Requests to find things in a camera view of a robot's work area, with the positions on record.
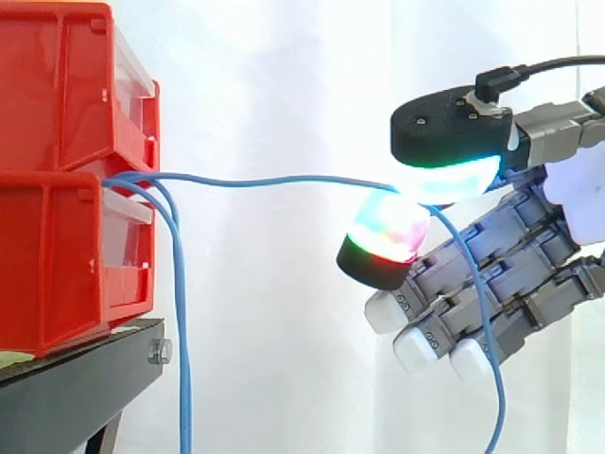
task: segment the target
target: white fabric curtain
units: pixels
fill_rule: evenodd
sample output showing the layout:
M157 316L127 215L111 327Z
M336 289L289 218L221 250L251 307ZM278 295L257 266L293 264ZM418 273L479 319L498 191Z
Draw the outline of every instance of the white fabric curtain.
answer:
M395 166L397 105L497 65L577 52L572 0L112 3L162 85L163 168L218 178L384 181ZM523 110L576 89L576 71L561 70L505 102ZM496 410L492 381L460 383L447 359L407 375L391 337L374 335L363 317L372 291L337 269L367 191L171 188L187 261L194 452L482 452ZM466 225L499 195L456 207L453 221ZM431 226L426 248L445 238ZM156 313L176 338L164 227L158 246ZM570 324L532 337L504 365L509 411L497 452L565 452ZM126 411L117 452L178 452L177 391L173 363Z

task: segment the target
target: metal bolt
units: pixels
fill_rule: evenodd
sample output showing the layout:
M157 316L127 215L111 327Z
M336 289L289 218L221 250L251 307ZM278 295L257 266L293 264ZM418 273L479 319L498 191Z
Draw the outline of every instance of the metal bolt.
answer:
M172 360L172 340L152 340L148 360L151 364L168 364Z

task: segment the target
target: robotic hand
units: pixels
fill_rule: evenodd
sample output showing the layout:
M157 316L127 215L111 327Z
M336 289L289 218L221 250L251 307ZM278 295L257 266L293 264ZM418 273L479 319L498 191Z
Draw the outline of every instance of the robotic hand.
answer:
M487 190L512 184L513 191L492 211L461 232L486 284L499 363L530 334L605 293L605 256L570 262L580 246L605 240L603 219L596 218L605 205L605 154L582 149L605 141L605 87L582 101L549 103L516 115L498 106L499 95L545 70L603 62L603 57L577 57L498 68L477 76L475 86L415 99L391 119L392 154L414 175L424 172L425 183L435 170L496 159ZM418 181L404 182L402 194L420 203L439 201L434 192L433 199L424 199ZM447 183L445 204L459 200L450 200L459 182ZM486 187L475 190L471 196ZM374 267L369 279L359 260L350 272L342 251L340 267L372 285L381 264L366 262ZM477 293L456 243L414 257L401 270L396 287L374 285L381 289L366 303L365 314L376 333L401 330L393 349L404 368L414 372L449 355L461 378L487 374Z

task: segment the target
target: green light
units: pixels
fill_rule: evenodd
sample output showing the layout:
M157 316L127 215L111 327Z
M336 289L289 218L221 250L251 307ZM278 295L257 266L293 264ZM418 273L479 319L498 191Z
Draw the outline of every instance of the green light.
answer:
M456 203L483 194L499 167L500 156L435 168L400 165L395 186L424 205Z
M361 206L348 235L368 253L403 263L416 257L429 220L429 212L409 198L374 191Z

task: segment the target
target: red plastic drawer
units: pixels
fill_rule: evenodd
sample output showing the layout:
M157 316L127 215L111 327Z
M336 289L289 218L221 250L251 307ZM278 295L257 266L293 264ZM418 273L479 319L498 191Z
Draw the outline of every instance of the red plastic drawer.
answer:
M0 2L0 171L158 169L159 88L93 3Z
M90 173L0 173L0 351L38 357L153 307L153 211Z

